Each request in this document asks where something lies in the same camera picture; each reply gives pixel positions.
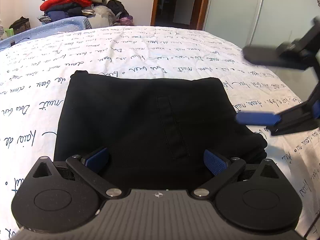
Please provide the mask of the black pants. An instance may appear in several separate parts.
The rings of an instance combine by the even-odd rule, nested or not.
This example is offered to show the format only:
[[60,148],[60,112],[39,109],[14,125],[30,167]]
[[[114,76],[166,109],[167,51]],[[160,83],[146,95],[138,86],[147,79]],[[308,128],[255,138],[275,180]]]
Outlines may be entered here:
[[103,148],[100,175],[119,188],[192,190],[212,178],[204,153],[258,164],[267,142],[235,120],[217,78],[71,76],[54,160]]

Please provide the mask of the black handbag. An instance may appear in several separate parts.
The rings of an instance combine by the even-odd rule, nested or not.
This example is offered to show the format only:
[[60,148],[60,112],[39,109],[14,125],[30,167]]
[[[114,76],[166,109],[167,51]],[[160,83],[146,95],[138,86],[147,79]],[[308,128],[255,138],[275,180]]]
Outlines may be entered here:
[[31,27],[29,18],[25,18],[22,16],[21,18],[16,20],[9,28],[14,30],[15,35],[30,30]]

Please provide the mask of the green plastic chair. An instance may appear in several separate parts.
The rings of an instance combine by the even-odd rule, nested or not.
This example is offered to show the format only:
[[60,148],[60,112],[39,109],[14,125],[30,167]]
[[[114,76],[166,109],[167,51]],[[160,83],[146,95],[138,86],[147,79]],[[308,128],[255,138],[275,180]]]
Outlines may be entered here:
[[15,35],[14,33],[14,29],[10,28],[10,29],[5,29],[4,30],[6,38],[12,37]]

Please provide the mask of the white script-print bed sheet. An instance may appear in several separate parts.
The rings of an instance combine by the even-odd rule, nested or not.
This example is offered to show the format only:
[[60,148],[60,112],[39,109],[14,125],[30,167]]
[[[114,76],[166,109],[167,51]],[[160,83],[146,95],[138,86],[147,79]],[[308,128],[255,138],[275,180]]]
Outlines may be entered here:
[[119,79],[217,78],[238,112],[302,102],[266,66],[204,31],[108,27],[1,51],[1,239],[319,239],[319,128],[272,136],[212,199],[192,190],[120,188],[107,199],[55,161],[59,120],[77,71]]

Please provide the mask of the wooden door frame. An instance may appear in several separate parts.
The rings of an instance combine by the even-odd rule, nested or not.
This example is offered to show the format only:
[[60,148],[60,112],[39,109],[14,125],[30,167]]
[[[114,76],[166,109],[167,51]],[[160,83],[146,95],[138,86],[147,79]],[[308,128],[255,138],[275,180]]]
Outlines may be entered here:
[[201,30],[209,0],[153,0],[151,25]]

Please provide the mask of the pile of clothes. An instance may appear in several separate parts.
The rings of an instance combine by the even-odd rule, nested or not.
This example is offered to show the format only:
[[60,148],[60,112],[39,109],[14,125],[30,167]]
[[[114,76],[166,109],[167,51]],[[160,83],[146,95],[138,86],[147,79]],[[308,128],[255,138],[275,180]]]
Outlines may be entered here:
[[133,25],[131,16],[118,0],[41,0],[38,20],[42,24],[53,23],[70,17],[88,18],[92,28],[116,25]]

